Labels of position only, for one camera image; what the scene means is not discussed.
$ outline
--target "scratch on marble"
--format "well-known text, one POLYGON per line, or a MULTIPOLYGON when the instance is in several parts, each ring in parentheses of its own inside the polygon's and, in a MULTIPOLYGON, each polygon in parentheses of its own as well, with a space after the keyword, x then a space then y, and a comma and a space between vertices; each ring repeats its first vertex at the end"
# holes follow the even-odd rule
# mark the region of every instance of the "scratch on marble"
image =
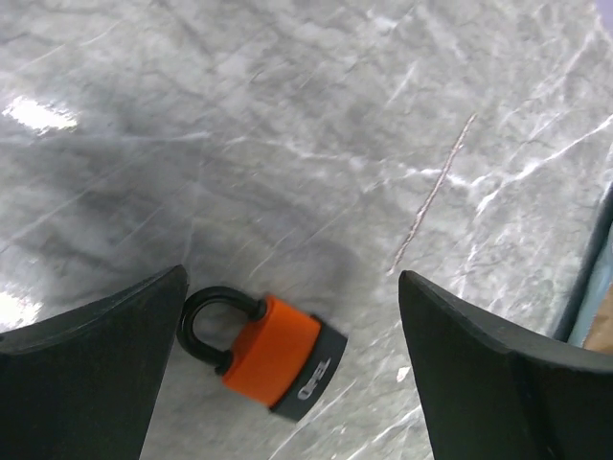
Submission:
MULTIPOLYGON (((555 121, 557 121, 558 118, 566 116, 569 113, 571 113, 571 112, 570 111, 566 112, 566 113, 558 112, 551 119, 549 119, 547 122, 545 122, 545 124, 543 126, 541 126, 539 128, 534 126, 533 131, 530 133, 530 138, 528 139, 528 141, 526 143, 523 143, 522 145, 528 144, 530 141, 535 139, 536 136, 538 136, 541 132, 543 132, 545 129, 547 129, 549 126, 551 126, 555 121)), ((542 116, 538 117, 538 122, 540 122, 541 120, 542 120, 542 116)))
POLYGON ((379 343, 381 340, 389 339, 390 338, 390 334, 394 330, 396 330, 398 327, 400 327, 401 325, 402 325, 402 321, 398 320, 396 323, 394 323, 393 326, 391 326, 391 327, 387 328, 385 331, 381 332, 379 337, 377 337, 375 340, 371 341, 370 345, 368 345, 365 349, 373 347, 374 345, 379 343))
MULTIPOLYGON (((210 139, 212 136, 212 133, 210 131, 207 130, 201 130, 201 131, 193 131, 193 132, 187 132, 185 134, 181 134, 178 136, 134 136, 134 135, 125 135, 125 134, 118 134, 118 133, 113 133, 111 135, 104 135, 104 134, 83 134, 80 138, 81 139, 86 139, 86 140, 90 140, 90 141, 98 141, 98 140, 123 140, 123 141, 127 141, 127 142, 185 142, 185 141, 199 141, 199 140, 206 140, 206 139, 210 139)), ((27 145, 23 142, 19 142, 19 143, 15 143, 17 145, 27 145)))
POLYGON ((295 145, 291 141, 283 142, 283 141, 278 141, 275 139, 259 139, 255 137, 249 137, 249 136, 239 136, 234 139, 230 139, 225 142, 224 146, 231 147, 231 146, 235 146, 239 144, 245 144, 247 142, 253 142, 255 144, 260 144, 263 146, 278 147, 278 148, 286 149, 290 151, 291 153, 296 154, 301 159, 311 159, 311 158, 329 159, 329 160, 339 159, 339 155, 328 156, 328 155, 316 154, 310 151, 306 151, 304 149, 301 149, 299 146, 295 145))
POLYGON ((409 426, 404 428, 404 434, 402 435, 402 441, 400 441, 400 449, 398 450, 397 460, 402 460, 402 453, 404 452, 404 447, 406 446, 406 440, 409 438, 409 429, 409 426))
POLYGON ((487 241, 484 241, 482 244, 473 244, 470 246, 470 253, 468 257, 460 267, 460 269, 456 272, 456 276, 460 274, 453 282, 451 286, 455 287, 460 284, 460 288, 458 289, 458 297, 462 298, 464 296, 464 290, 466 288, 466 277, 468 276, 469 270, 472 268, 472 261, 475 256, 479 254, 481 249, 486 245, 487 241))
POLYGON ((297 88, 297 90, 296 90, 297 92, 298 92, 298 91, 300 91, 301 89, 303 89, 305 86, 307 86, 307 84, 308 84, 308 83, 309 83, 311 80, 313 80, 313 77, 315 77, 315 75, 316 75, 316 74, 319 72, 319 69, 320 69, 321 65, 322 65, 322 64, 321 64, 321 62, 320 62, 319 64, 317 64, 317 67, 315 67, 315 70, 313 70, 312 72, 310 72, 310 73, 308 74, 308 77, 306 77, 305 81, 304 81, 304 82, 303 82, 303 83, 302 83, 300 86, 298 86, 298 88, 297 88))
POLYGON ((356 450, 349 457, 347 457, 347 460, 354 460, 355 458, 357 458, 357 456, 360 453, 362 453, 364 451, 364 449, 366 449, 369 445, 370 445, 369 443, 363 444, 358 450, 356 450))
POLYGON ((243 246, 241 246, 235 253, 234 255, 230 258, 230 260, 228 261, 228 264, 226 265, 226 269, 225 269, 225 273, 224 275, 221 277, 222 280, 224 280, 227 276, 228 273, 230 272, 230 267, 232 267, 232 264, 234 263, 234 261, 237 259, 238 254, 240 254, 249 244, 251 244, 252 242, 254 242, 257 239, 257 237, 254 237, 252 239, 250 239, 249 241, 247 241, 243 246))
POLYGON ((504 283, 501 287, 498 287, 496 289, 496 296, 491 300, 491 302, 488 303, 488 305, 484 308, 484 310, 493 312, 493 307, 495 303, 502 300, 505 297, 505 295, 508 295, 508 294, 509 294, 509 284, 504 283))
POLYGON ((183 256, 181 256, 181 264, 184 264, 190 252, 192 251, 192 242, 193 242, 193 232, 195 231, 195 216, 192 215, 192 219, 190 222, 190 227, 188 229, 188 235, 185 241, 185 249, 183 250, 183 256))
POLYGON ((507 112, 498 122, 497 128, 500 129, 501 127, 503 127, 515 113, 519 112, 523 108, 524 104, 525 102, 521 103, 517 108, 514 108, 513 110, 507 112))
POLYGON ((375 373, 373 374, 373 377, 371 378, 371 381, 369 382, 368 386, 371 386, 375 382, 376 378, 383 374, 385 366, 387 365, 389 360, 390 359, 386 356, 381 361, 379 361, 378 365, 376 366, 375 373))
POLYGON ((136 228, 134 228, 134 230, 132 230, 127 235, 125 235, 125 237, 123 237, 117 244, 115 244, 115 247, 122 245, 124 242, 128 241, 130 238, 132 238, 134 235, 140 232, 163 209, 164 209, 164 205, 163 204, 159 205, 155 210, 149 213, 149 215, 145 218, 145 220, 143 220, 140 224, 138 224, 136 228))
POLYGON ((413 416, 415 416, 416 414, 419 414, 419 413, 421 413, 421 405, 418 405, 414 409, 410 410, 400 420, 398 420, 397 422, 394 422, 393 424, 389 425, 387 428, 385 428, 383 431, 381 431, 379 434, 377 434, 374 437, 374 439, 371 441, 371 444, 379 442, 382 438, 384 438, 387 435, 387 433, 392 431, 394 428, 398 428, 399 426, 405 425, 407 422, 409 422, 409 420, 411 420, 413 418, 413 416))
MULTIPOLYGON (((534 263, 540 258, 541 252, 545 248, 545 246, 549 243, 549 239, 551 236, 552 236, 552 230, 548 231, 545 234, 545 236, 543 236, 543 238, 540 241, 540 244, 533 250, 533 254, 530 257, 530 261, 526 264, 526 266, 533 266, 534 263)), ((526 285, 526 283, 528 283, 528 280, 529 280, 528 277, 524 277, 521 281, 521 284, 518 287, 515 287, 513 289, 513 291, 515 292, 515 295, 507 303, 507 308, 502 311, 501 314, 503 316, 507 316, 509 314, 509 311, 513 308, 513 305, 515 304, 515 302, 517 301, 521 293, 524 291, 524 286, 526 285)))
POLYGON ((322 409, 319 412, 317 412, 317 414, 315 414, 313 417, 311 417, 308 420, 308 422, 309 423, 314 422, 319 417, 324 415, 328 411, 328 409, 330 409, 332 406, 336 405, 341 400, 341 398, 343 398, 343 396, 345 396, 347 394, 347 392, 353 388, 353 386, 356 383, 357 383, 357 379, 354 379, 343 391, 341 391, 339 393, 339 395, 336 398, 334 398, 332 401, 327 403, 324 407, 322 407, 322 409))
POLYGON ((176 22, 177 26, 183 31, 192 44, 201 51, 205 56, 211 56, 211 50, 203 40, 197 28, 195 28, 188 19, 184 18, 174 5, 171 5, 167 0, 157 0, 157 6, 165 10, 176 22))
POLYGON ((308 237, 305 241, 303 241, 303 245, 307 244, 308 242, 312 241, 313 238, 315 238, 317 235, 321 234, 322 232, 324 232, 326 229, 330 228, 331 225, 333 225, 337 220, 339 220, 340 218, 342 218, 345 214, 347 214, 352 208, 353 206, 355 206, 357 204, 358 200, 355 201, 355 203, 350 204, 349 206, 347 206, 343 211, 341 211, 340 213, 338 213, 336 216, 334 216, 333 218, 331 218, 326 224, 324 224, 319 230, 317 230, 316 232, 314 232, 310 237, 308 237))
MULTIPOLYGON (((95 41, 98 41, 100 38, 103 38, 105 35, 107 35, 108 33, 110 33, 113 29, 115 29, 117 26, 119 26, 122 22, 124 22, 124 19, 120 19, 119 21, 117 21, 115 24, 113 24, 111 27, 109 27, 106 31, 104 31, 102 34, 99 34, 89 40, 83 41, 82 43, 79 43, 77 46, 87 46, 90 45, 91 43, 94 43, 95 41)), ((32 59, 29 62, 26 62, 25 64, 17 67, 15 70, 11 71, 13 74, 18 74, 19 72, 22 72, 24 70, 26 70, 28 67, 31 67, 35 64, 37 64, 38 62, 40 62, 43 59, 46 59, 52 55, 54 55, 55 53, 63 50, 64 48, 66 48, 68 44, 67 43, 62 43, 61 45, 57 46, 56 48, 54 48, 53 50, 45 53, 44 55, 41 55, 39 57, 35 57, 34 59, 32 59)))
POLYGON ((437 181, 434 184, 432 191, 430 192, 428 197, 425 199, 421 207, 418 209, 413 225, 411 226, 411 229, 409 230, 408 235, 406 236, 406 238, 400 245, 400 248, 398 249, 396 256, 394 257, 394 262, 392 263, 392 266, 387 271, 388 276, 391 276, 392 274, 394 274, 398 264, 400 263, 400 260, 404 256, 404 252, 406 251, 406 248, 408 247, 409 243, 413 240, 413 238, 417 235, 418 230, 420 229, 421 223, 423 221, 423 218, 428 212, 428 209, 430 208, 430 205, 432 204, 432 201, 434 200, 434 197, 436 196, 437 192, 441 188, 445 177, 449 173, 449 170, 451 169, 451 164, 453 163, 453 159, 458 154, 458 151, 460 151, 460 149, 462 148, 464 139, 466 137, 466 134, 468 133, 468 129, 470 128, 470 126, 472 125, 472 123, 475 121, 476 118, 477 118, 477 114, 473 113, 470 116, 470 118, 468 118, 468 120, 466 121, 464 128, 462 129, 462 132, 458 136, 458 139, 456 140, 455 144, 451 148, 451 151, 449 152, 449 155, 447 156, 447 159, 444 162, 443 168, 441 169, 441 173, 439 174, 439 177, 437 178, 437 181))
POLYGON ((556 80, 552 80, 552 75, 554 74, 554 72, 548 75, 534 89, 533 98, 537 98, 537 99, 542 98, 543 96, 546 96, 556 91, 559 88, 559 86, 564 82, 564 80, 568 77, 568 74, 575 67, 581 55, 585 53, 585 50, 587 50, 590 43, 594 41, 594 38, 595 38, 595 31, 592 30, 585 36, 585 39, 583 40, 583 43, 581 43, 581 46, 579 47, 579 49, 571 56, 570 59, 567 60, 563 71, 558 73, 559 77, 556 80))

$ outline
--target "orange padlock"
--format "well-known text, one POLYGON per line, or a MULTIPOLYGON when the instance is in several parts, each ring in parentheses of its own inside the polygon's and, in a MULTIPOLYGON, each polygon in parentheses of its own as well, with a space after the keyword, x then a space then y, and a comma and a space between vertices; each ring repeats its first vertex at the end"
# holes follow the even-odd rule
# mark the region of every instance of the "orange padlock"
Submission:
POLYGON ((293 421, 302 419, 319 400, 347 345, 345 336, 314 315, 272 295, 255 300, 229 287, 208 287, 192 295, 182 311, 177 338, 190 355, 215 366, 228 388, 293 421), (198 313, 212 304, 228 305, 249 318, 225 352, 193 332, 198 313))

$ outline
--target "countertop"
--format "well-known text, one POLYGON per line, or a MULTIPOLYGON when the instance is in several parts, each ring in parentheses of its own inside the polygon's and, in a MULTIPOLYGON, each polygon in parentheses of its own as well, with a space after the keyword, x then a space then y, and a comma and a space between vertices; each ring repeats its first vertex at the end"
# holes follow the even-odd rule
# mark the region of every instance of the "countertop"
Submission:
POLYGON ((297 425, 175 347, 144 460, 431 458, 398 274, 550 334, 612 179, 584 0, 5 0, 0 62, 0 331, 184 264, 350 338, 297 425))

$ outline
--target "black padlock bottom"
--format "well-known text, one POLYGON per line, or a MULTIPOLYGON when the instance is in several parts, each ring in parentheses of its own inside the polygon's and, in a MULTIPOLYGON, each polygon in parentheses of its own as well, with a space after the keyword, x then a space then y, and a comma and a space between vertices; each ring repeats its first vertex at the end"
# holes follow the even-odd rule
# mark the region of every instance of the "black padlock bottom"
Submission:
POLYGON ((298 422, 317 403, 332 380, 347 346, 347 338, 313 316, 322 325, 315 345, 298 377, 270 411, 298 422))

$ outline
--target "gray marble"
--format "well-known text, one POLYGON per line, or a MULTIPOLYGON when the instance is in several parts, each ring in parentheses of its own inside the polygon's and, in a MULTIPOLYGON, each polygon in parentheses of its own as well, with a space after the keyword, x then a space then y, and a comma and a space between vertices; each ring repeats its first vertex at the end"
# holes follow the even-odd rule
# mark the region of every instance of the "gray marble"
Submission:
POLYGON ((0 328, 182 263, 350 343, 297 425, 176 348, 144 460, 431 458, 397 275, 550 333, 613 178, 611 75, 587 0, 4 0, 0 328))

